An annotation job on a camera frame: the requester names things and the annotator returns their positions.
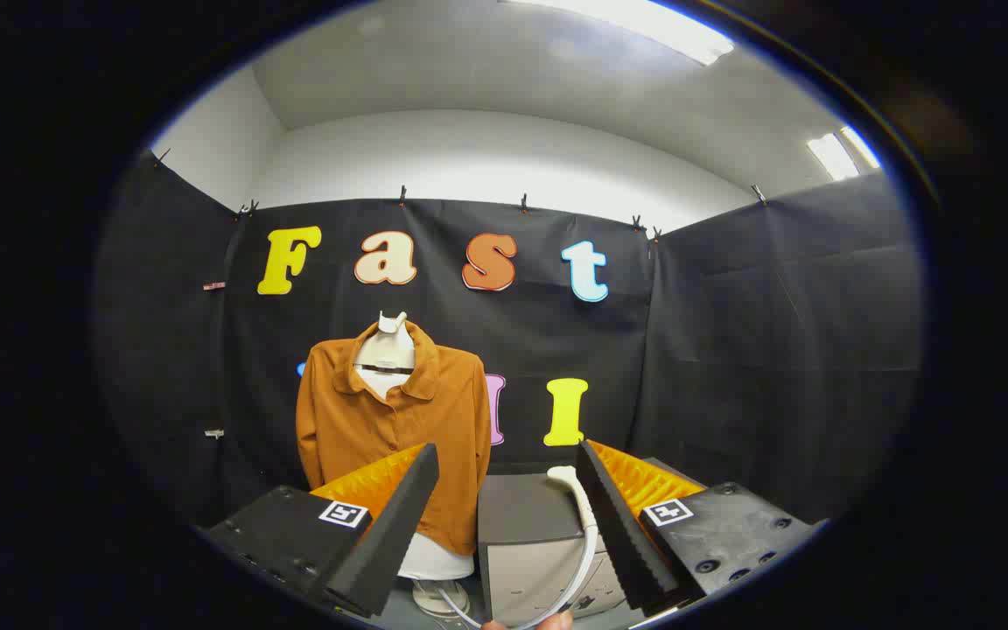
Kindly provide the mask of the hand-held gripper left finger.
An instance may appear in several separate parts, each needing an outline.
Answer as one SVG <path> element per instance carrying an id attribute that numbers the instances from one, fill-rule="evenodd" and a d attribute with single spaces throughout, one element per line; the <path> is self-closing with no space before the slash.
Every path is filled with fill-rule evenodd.
<path id="1" fill-rule="evenodd" d="M 273 487 L 205 536 L 241 569 L 308 605 L 374 617 L 438 479 L 435 444 L 415 445 L 316 490 Z"/>

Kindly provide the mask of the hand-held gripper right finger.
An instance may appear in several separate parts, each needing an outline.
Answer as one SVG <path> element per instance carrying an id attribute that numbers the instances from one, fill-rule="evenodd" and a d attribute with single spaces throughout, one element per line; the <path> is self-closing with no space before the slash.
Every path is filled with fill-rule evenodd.
<path id="1" fill-rule="evenodd" d="M 576 474 L 627 604 L 648 617 L 753 581 L 821 527 L 739 483 L 705 486 L 595 440 L 577 447 Z"/>

